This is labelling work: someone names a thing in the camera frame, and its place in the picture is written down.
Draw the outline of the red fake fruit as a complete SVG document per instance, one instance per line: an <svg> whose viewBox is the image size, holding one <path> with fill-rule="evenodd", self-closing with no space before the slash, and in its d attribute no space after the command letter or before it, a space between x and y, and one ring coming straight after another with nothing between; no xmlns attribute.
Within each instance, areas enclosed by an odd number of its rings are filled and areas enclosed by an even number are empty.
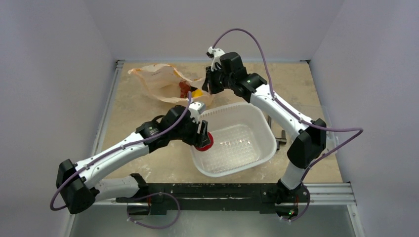
<svg viewBox="0 0 419 237"><path fill-rule="evenodd" d="M214 144L213 136L210 132L207 132L207 134L204 136L203 140L195 146L195 149L200 152L205 152L209 150Z"/></svg>

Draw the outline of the orange translucent plastic bag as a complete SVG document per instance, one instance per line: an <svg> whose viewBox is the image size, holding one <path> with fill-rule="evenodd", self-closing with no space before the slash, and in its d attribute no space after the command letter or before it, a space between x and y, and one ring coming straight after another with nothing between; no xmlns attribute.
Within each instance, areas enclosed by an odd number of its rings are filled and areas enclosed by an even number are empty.
<svg viewBox="0 0 419 237"><path fill-rule="evenodd" d="M128 74L139 80L142 92L151 99L185 106L187 98L180 98L178 84L180 81L186 81L203 92L202 96L192 98L194 102L211 105L214 100L214 95L202 90L205 80L203 77L186 76L171 64L151 64L133 68L128 70Z"/></svg>

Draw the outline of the red fake grape bunch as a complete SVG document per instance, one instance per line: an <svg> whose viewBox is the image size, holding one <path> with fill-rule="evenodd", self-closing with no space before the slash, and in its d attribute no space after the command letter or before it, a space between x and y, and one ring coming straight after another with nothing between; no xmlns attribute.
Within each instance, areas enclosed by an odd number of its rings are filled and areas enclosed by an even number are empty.
<svg viewBox="0 0 419 237"><path fill-rule="evenodd" d="M187 94L189 91L192 93L195 90L197 90L196 87L191 86L186 81L180 81L178 85L180 87L180 98L187 98Z"/></svg>

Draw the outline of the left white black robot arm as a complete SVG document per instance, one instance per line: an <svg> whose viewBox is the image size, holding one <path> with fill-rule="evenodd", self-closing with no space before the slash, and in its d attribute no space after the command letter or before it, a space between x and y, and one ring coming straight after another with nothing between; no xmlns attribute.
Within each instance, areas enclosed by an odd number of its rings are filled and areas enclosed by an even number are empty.
<svg viewBox="0 0 419 237"><path fill-rule="evenodd" d="M78 214L95 202L110 198L131 198L141 202L147 197L147 184L139 174L122 179L105 177L132 160L166 147L180 140L197 149L209 149L213 140L206 120L199 120L205 111L203 102L193 102L188 107L176 105L165 115L160 115L140 125L123 141L90 158L72 162L69 159L58 166L53 198L61 196L63 208Z"/></svg>

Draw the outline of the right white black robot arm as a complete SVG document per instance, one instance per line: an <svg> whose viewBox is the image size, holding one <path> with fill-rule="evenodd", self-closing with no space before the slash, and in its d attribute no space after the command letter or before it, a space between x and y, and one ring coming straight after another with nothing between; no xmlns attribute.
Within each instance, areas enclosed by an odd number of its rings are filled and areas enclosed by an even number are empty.
<svg viewBox="0 0 419 237"><path fill-rule="evenodd" d="M309 164L326 148L326 123L320 118L313 120L305 116L271 89L262 76L248 73L238 53L210 47L206 55L212 62L206 67L204 91L217 94L225 89L232 90L236 96L267 113L290 136L289 164L278 182L277 194L284 201L291 200Z"/></svg>

